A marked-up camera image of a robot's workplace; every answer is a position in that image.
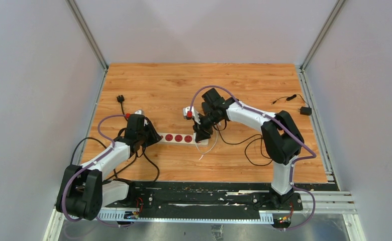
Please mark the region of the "white USB charger with cable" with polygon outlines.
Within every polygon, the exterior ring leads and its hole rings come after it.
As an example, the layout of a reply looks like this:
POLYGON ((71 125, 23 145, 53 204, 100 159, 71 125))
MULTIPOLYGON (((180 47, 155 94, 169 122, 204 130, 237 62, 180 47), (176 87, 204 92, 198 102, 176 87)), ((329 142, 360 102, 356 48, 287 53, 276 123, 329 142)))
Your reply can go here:
POLYGON ((215 138, 213 140, 208 140, 206 146, 202 146, 202 149, 200 148, 199 143, 195 143, 197 151, 201 154, 201 158, 208 154, 217 144, 219 139, 219 131, 216 131, 215 138))

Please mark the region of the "white red power strip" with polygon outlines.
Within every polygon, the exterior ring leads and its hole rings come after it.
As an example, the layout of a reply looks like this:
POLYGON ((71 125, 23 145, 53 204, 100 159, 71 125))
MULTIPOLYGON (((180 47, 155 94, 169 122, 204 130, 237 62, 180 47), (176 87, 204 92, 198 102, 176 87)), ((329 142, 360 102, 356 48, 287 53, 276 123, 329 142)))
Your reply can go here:
POLYGON ((207 147, 209 144, 208 140, 203 140, 200 142, 196 142, 194 139, 194 135, 187 134, 174 134, 174 133, 159 133, 161 140, 158 142, 159 144, 165 145, 186 145, 186 146, 200 146, 207 147))

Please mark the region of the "small black plug adapter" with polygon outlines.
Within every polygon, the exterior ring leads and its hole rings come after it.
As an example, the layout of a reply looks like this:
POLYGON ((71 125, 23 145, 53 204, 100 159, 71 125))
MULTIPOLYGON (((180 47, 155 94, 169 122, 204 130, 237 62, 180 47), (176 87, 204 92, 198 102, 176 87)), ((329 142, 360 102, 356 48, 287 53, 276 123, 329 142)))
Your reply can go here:
POLYGON ((293 94, 289 96, 282 96, 274 101, 271 102, 272 105, 276 104, 278 101, 282 101, 283 103, 287 102, 292 102, 296 98, 299 98, 301 100, 301 103, 291 103, 291 106, 293 107, 294 110, 296 110, 300 115, 304 116, 311 116, 313 114, 313 109, 310 106, 310 104, 304 99, 302 94, 293 94))

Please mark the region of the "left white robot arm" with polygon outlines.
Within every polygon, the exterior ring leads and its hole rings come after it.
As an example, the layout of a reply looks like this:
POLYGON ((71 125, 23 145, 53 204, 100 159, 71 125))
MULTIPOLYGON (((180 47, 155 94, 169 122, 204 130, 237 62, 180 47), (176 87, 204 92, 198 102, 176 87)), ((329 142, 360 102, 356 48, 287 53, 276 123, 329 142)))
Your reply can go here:
POLYGON ((100 210, 114 202, 132 207, 137 201, 135 183, 116 178, 107 180, 118 165, 137 158, 138 151, 161 140, 154 125, 142 111, 126 114, 127 126, 114 139, 102 135, 110 145, 91 160, 69 165, 63 174, 56 210, 72 222, 95 219, 100 210))

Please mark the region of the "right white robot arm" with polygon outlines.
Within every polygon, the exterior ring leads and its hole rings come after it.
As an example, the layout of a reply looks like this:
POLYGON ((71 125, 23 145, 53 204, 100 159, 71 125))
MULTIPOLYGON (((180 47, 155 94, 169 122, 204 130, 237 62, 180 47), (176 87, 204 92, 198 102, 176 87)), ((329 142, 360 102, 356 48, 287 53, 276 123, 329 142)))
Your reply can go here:
POLYGON ((262 135, 269 158, 273 162, 273 181, 270 187, 270 203, 275 209, 284 209, 294 193, 293 162, 301 153, 304 139, 286 111, 267 112, 239 101, 234 95, 224 99, 217 92, 218 86, 206 86, 202 95, 203 113, 196 111, 195 98, 183 108, 183 116, 193 120, 195 141, 207 140, 213 134, 214 125, 221 121, 237 122, 262 135))

